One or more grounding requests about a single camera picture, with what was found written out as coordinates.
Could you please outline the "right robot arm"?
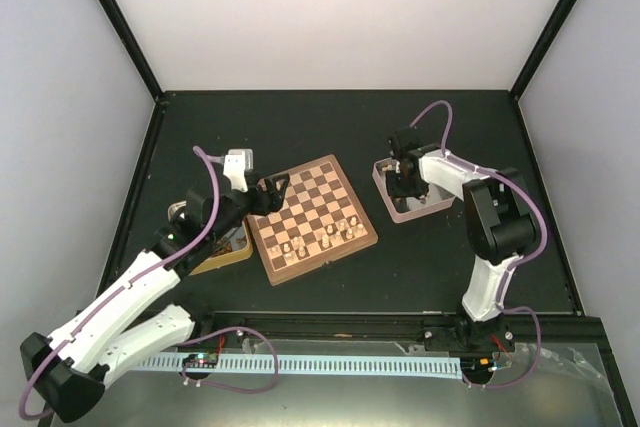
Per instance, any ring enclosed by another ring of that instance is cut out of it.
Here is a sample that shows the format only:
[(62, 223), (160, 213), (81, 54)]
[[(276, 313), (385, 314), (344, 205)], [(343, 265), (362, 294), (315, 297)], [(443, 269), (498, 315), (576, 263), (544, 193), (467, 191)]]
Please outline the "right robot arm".
[(454, 335), (463, 349), (479, 349), (499, 329), (516, 267), (545, 245), (544, 219), (514, 169), (492, 170), (437, 144), (423, 145), (414, 127), (396, 130), (388, 143), (391, 167), (384, 178), (390, 199), (423, 200), (438, 187), (464, 203), (474, 266)]

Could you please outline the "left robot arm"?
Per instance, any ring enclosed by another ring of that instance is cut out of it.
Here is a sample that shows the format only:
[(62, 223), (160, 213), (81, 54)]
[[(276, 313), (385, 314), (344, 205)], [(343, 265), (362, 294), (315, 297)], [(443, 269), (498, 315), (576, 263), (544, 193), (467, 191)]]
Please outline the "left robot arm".
[(147, 357), (174, 345), (207, 344), (213, 319), (187, 302), (171, 303), (149, 320), (133, 322), (211, 257), (217, 241), (250, 215), (267, 216), (284, 204), (286, 174), (250, 172), (229, 193), (189, 192), (183, 207), (160, 229), (126, 271), (87, 308), (53, 332), (31, 333), (20, 345), (27, 384), (19, 415), (31, 419), (26, 400), (37, 392), (64, 422), (86, 415), (119, 377)]

